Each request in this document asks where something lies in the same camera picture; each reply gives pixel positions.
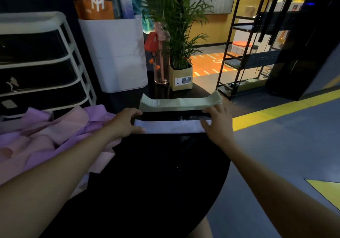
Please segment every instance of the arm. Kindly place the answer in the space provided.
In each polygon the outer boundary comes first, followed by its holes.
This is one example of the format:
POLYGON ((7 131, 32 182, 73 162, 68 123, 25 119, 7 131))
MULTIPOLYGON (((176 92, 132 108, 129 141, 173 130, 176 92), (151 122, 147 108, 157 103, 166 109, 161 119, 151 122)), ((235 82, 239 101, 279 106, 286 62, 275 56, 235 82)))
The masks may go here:
POLYGON ((204 112, 212 119, 211 125, 201 120, 209 139, 237 167, 282 237, 340 237, 338 215, 239 149, 227 108, 216 105, 204 112))
POLYGON ((0 186, 0 237, 38 237, 110 141, 144 132, 130 124, 141 114, 124 109, 73 148, 0 186))

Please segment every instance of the black table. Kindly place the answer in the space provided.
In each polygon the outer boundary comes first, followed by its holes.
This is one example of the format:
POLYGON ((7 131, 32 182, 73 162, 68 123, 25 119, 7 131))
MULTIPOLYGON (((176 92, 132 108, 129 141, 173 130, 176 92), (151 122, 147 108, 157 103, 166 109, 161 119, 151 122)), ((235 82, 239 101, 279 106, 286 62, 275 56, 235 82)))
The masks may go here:
MULTIPOLYGON (((139 90, 102 94, 108 111, 137 107, 143 93, 151 98, 206 97, 197 85, 172 92, 148 73, 149 85, 139 90)), ((144 113, 143 120, 195 119, 201 111, 144 113)), ((98 237, 186 237, 215 202, 230 160, 206 134, 130 135, 114 148, 116 155, 88 189, 69 200, 44 236, 70 233, 98 237)))

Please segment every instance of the hand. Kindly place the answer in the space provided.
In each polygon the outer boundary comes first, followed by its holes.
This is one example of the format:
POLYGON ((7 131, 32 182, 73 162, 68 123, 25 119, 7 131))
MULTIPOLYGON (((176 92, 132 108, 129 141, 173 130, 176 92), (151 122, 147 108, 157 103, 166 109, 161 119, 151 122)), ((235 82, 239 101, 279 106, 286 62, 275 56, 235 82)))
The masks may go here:
POLYGON ((125 108, 105 126, 114 130, 113 133, 115 134, 115 138, 124 138, 132 133, 142 134, 146 131, 144 128, 131 125, 131 118, 142 114, 143 112, 137 108, 125 108))
POLYGON ((233 132, 233 118, 227 107, 215 105, 205 108, 204 113, 211 116, 211 125, 201 119, 202 127, 208 135, 208 138, 217 146, 222 148, 223 145, 236 145, 233 132))

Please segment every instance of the white bin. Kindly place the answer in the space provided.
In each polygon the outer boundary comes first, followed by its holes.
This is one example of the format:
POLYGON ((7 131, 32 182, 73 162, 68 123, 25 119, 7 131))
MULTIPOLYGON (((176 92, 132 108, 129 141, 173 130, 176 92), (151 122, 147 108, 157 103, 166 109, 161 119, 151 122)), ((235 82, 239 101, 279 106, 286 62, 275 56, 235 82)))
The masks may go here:
POLYGON ((106 93, 148 84, 142 20, 79 20, 100 87, 106 93))

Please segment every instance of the red round lid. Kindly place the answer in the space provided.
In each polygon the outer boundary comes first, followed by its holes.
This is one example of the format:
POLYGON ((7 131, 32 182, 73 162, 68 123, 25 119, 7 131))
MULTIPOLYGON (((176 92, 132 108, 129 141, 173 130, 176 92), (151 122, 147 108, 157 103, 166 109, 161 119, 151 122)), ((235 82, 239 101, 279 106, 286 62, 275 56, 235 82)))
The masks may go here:
POLYGON ((233 41, 234 46, 238 47, 245 47, 247 45, 247 41, 233 41))

